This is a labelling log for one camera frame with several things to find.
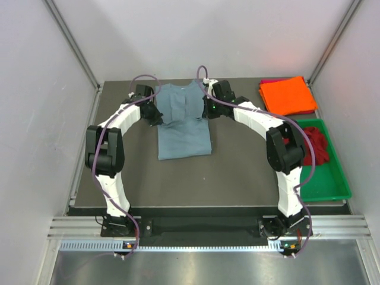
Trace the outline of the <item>grey-blue t-shirt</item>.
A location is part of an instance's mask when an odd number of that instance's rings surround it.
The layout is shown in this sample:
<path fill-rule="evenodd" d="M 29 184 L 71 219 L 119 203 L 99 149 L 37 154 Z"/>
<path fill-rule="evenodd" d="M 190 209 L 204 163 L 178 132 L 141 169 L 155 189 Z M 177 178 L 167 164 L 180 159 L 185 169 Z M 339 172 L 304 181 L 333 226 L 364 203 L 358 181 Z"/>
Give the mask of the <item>grey-blue t-shirt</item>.
<path fill-rule="evenodd" d="M 208 121 L 202 117 L 204 93 L 195 80 L 186 86 L 165 84 L 156 96 L 163 114 L 158 130 L 158 159 L 171 160 L 212 153 Z"/>

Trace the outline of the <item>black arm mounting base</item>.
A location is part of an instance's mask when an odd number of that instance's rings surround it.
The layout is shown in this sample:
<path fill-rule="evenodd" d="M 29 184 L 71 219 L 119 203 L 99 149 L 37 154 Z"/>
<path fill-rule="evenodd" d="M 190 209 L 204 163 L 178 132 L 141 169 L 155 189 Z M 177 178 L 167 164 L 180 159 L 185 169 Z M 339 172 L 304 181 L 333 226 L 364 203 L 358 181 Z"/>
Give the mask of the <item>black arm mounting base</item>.
<path fill-rule="evenodd" d="M 139 238 L 143 246 L 236 246 L 307 234 L 306 210 L 275 207 L 137 207 L 126 217 L 102 213 L 103 238 Z"/>

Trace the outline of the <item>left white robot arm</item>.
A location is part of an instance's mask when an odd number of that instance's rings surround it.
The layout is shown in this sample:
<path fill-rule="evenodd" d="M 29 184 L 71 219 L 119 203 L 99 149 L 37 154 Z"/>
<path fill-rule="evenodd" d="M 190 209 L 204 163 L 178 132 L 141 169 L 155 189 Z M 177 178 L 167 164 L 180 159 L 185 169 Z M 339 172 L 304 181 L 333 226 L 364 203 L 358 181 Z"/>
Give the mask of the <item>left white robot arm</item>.
<path fill-rule="evenodd" d="M 123 136 L 140 119 L 150 125 L 163 123 L 154 104 L 153 88 L 138 84 L 114 114 L 98 125 L 90 125 L 85 135 L 85 166 L 91 170 L 107 205 L 103 227 L 113 227 L 124 236 L 133 232 L 135 222 L 121 176 L 125 164 Z"/>

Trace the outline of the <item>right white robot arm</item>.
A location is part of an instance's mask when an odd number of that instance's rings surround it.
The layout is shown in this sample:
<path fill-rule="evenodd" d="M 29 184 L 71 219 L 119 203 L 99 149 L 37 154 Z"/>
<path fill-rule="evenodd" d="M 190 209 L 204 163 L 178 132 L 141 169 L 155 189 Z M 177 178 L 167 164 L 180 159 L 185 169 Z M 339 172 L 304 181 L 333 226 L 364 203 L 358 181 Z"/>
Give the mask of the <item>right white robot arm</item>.
<path fill-rule="evenodd" d="M 267 161 L 277 175 L 278 210 L 274 218 L 280 233 L 290 235 L 303 220 L 298 199 L 306 146 L 295 124 L 264 113 L 245 97 L 236 97 L 227 80 L 204 78 L 201 81 L 204 111 L 202 116 L 216 119 L 226 116 L 259 134 L 266 143 Z"/>

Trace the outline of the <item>dark red t-shirt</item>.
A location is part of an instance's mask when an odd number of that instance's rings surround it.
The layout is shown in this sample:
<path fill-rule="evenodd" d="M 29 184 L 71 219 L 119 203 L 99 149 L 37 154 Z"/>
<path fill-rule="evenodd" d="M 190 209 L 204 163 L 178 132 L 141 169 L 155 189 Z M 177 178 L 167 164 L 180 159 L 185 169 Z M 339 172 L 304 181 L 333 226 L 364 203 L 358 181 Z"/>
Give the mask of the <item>dark red t-shirt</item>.
<path fill-rule="evenodd" d="M 320 166 L 324 163 L 328 163 L 330 157 L 327 151 L 328 141 L 326 136 L 315 126 L 303 128 L 303 131 L 311 142 L 315 155 L 315 165 Z M 303 135 L 293 125 L 289 125 L 289 127 L 285 129 L 283 144 L 285 150 L 281 158 L 287 168 L 292 169 L 296 166 L 312 166 L 311 149 Z"/>

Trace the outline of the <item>green plastic tray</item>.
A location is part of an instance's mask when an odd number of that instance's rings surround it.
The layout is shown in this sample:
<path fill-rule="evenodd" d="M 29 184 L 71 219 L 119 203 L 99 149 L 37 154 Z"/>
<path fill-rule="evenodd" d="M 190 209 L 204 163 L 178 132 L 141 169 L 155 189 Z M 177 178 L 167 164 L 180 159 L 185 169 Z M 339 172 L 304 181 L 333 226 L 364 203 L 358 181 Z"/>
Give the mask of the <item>green plastic tray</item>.
<path fill-rule="evenodd" d="M 315 126 L 327 138 L 330 161 L 315 166 L 311 180 L 301 188 L 301 197 L 305 202 L 347 200 L 352 197 L 348 181 L 341 167 L 338 155 L 331 142 L 327 127 L 322 119 L 301 119 L 298 124 L 303 128 Z"/>

